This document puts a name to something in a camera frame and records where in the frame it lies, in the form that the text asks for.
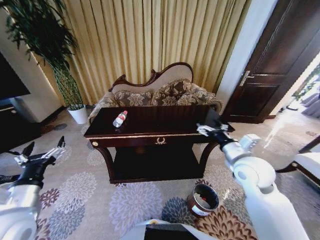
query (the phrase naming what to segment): dark wooden door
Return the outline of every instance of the dark wooden door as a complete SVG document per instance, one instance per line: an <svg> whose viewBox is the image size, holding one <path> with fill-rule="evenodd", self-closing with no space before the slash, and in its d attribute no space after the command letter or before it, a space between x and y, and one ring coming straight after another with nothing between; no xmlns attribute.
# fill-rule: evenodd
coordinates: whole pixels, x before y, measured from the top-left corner
<svg viewBox="0 0 320 240"><path fill-rule="evenodd" d="M279 0L222 117L262 123L319 51L320 0Z"/></svg>

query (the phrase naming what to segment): floor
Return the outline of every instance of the floor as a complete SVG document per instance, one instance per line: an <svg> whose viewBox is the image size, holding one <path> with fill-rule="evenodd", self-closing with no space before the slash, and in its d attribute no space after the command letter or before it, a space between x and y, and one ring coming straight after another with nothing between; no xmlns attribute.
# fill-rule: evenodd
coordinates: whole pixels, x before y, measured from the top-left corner
<svg viewBox="0 0 320 240"><path fill-rule="evenodd" d="M299 149L320 134L319 119L290 110L262 124L231 125L236 129L231 135L238 140L250 133L260 136L254 156L267 160L275 169L290 163ZM36 239L117 240L135 224L151 218L189 224L219 239L257 237L244 205L243 191L225 167L219 148L210 154L203 179L113 185L109 184L104 159L83 137L87 127L76 124L63 111L43 129L47 133L35 140L34 154L55 147L62 135L67 146L57 164L45 172ZM21 151L25 146L15 150ZM204 147L205 144L194 145L198 159ZM114 157L115 149L110 152ZM20 171L13 156L0 154L0 175ZM196 219L187 210L186 198L200 182L217 191L220 204L211 215ZM310 239L319 239L319 189L298 172L278 174L276 184L292 201Z"/></svg>

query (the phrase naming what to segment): dark wooden table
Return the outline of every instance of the dark wooden table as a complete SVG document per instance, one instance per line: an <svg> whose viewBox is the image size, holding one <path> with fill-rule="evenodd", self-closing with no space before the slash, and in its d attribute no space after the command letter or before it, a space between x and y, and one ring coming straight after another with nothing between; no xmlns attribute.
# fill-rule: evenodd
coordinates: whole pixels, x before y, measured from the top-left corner
<svg viewBox="0 0 320 240"><path fill-rule="evenodd" d="M113 126L127 110L121 127ZM218 120L207 105L102 108L84 137L103 155L110 183L202 178L217 145L197 132L197 123ZM208 143L198 162L194 143ZM113 160L107 147L115 147Z"/></svg>

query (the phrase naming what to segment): potted plant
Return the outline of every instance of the potted plant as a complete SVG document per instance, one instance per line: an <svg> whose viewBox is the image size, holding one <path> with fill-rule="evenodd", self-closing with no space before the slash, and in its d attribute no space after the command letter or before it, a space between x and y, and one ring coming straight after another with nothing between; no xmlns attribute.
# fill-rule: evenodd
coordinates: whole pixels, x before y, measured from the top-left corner
<svg viewBox="0 0 320 240"><path fill-rule="evenodd" d="M18 49L25 42L29 59L33 52L51 66L68 111L78 124L84 124L86 108L67 61L72 55L70 48L75 48L77 42L64 24L62 0L2 0L0 7L9 12L9 39L16 42Z"/></svg>

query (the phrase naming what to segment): table drawer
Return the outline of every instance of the table drawer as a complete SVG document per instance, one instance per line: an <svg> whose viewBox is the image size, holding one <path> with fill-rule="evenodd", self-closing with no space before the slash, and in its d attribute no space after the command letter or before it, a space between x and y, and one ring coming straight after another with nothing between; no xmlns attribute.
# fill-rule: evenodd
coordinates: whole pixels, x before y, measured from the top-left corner
<svg viewBox="0 0 320 240"><path fill-rule="evenodd" d="M200 134L167 134L143 135L129 137L97 137L89 139L95 148L130 147L130 146L161 146L166 144L208 143L208 138Z"/></svg>

